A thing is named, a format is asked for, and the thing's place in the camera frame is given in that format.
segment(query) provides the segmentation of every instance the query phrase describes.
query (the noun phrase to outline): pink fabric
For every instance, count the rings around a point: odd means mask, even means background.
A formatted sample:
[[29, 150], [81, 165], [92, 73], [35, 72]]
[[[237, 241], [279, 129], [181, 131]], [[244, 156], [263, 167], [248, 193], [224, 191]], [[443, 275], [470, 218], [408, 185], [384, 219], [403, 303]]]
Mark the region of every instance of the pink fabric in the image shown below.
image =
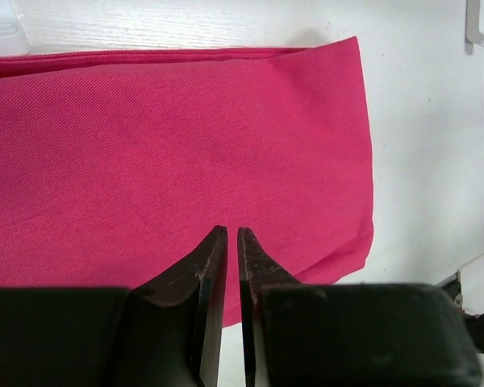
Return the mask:
[[362, 268], [371, 143], [357, 39], [0, 59], [0, 285], [136, 287], [228, 227], [306, 282]]

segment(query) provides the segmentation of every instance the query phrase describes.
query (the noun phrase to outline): white table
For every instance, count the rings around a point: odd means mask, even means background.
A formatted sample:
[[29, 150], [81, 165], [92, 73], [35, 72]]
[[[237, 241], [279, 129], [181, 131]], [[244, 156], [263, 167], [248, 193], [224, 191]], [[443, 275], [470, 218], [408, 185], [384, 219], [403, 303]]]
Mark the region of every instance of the white table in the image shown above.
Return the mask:
[[[484, 252], [484, 49], [465, 0], [11, 0], [34, 53], [311, 46], [357, 35], [373, 138], [376, 235], [341, 282], [438, 283]], [[219, 386], [242, 386], [240, 326]]]

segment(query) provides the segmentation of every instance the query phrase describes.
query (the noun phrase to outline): table surface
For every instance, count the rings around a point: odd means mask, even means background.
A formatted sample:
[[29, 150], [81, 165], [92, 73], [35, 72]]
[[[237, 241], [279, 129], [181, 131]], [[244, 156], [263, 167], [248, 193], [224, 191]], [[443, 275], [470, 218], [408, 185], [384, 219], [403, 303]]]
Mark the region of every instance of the table surface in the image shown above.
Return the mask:
[[[484, 251], [484, 49], [465, 0], [11, 0], [32, 52], [315, 46], [356, 35], [376, 235], [341, 282], [437, 283]], [[242, 386], [240, 325], [219, 386]]]

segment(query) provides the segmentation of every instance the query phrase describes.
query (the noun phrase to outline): red cloth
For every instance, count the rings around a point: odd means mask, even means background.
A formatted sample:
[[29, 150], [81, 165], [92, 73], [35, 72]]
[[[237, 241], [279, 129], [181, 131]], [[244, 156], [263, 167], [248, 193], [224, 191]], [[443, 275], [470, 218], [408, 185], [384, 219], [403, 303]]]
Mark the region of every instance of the red cloth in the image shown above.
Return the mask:
[[0, 285], [136, 287], [228, 227], [307, 282], [362, 268], [371, 142], [357, 39], [0, 59]]

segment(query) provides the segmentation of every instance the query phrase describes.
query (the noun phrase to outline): white plastic object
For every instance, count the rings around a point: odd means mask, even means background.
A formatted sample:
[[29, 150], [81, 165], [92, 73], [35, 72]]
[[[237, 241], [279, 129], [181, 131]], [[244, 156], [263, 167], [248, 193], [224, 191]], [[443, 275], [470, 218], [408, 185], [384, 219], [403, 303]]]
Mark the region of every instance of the white plastic object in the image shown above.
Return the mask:
[[27, 36], [9, 0], [0, 0], [0, 56], [19, 56], [29, 52]]
[[466, 39], [484, 47], [484, 0], [468, 0]]

